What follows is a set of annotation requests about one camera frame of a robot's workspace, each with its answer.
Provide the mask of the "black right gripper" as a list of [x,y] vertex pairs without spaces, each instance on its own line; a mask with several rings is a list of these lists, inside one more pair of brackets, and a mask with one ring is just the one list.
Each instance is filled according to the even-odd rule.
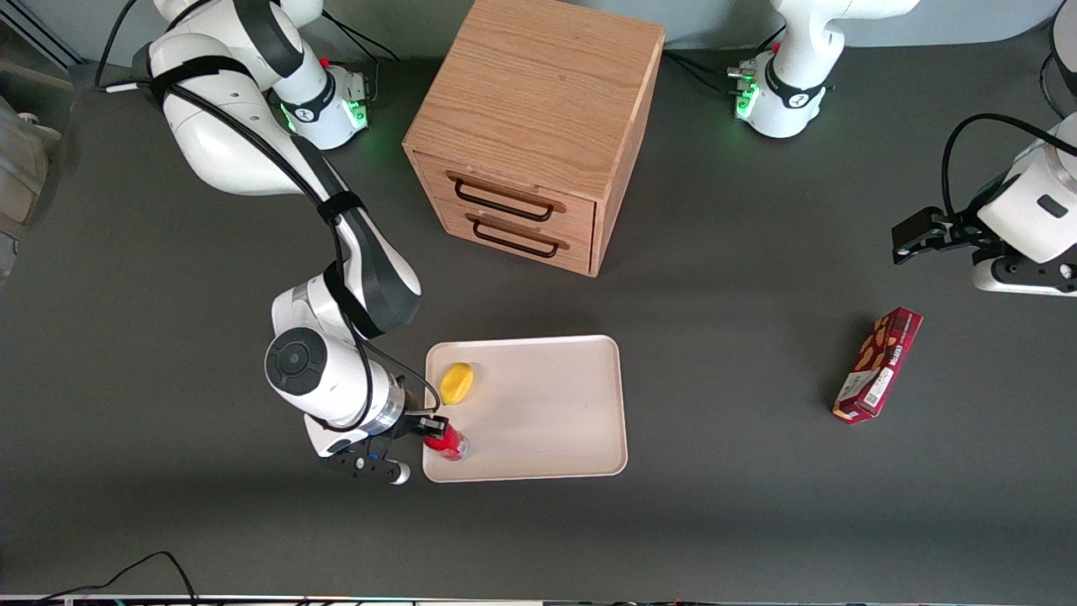
[[443,440],[448,425],[446,417],[401,414],[390,428],[384,429],[382,436],[396,440],[415,434],[415,436],[423,437],[423,440]]

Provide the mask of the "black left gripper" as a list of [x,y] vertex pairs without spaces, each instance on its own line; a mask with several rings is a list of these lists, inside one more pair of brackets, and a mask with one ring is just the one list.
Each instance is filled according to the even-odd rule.
[[973,246],[989,256],[1006,252],[999,235],[989,229],[971,210],[951,212],[928,206],[896,224],[891,238],[892,260],[896,266],[921,253],[950,252],[962,246]]

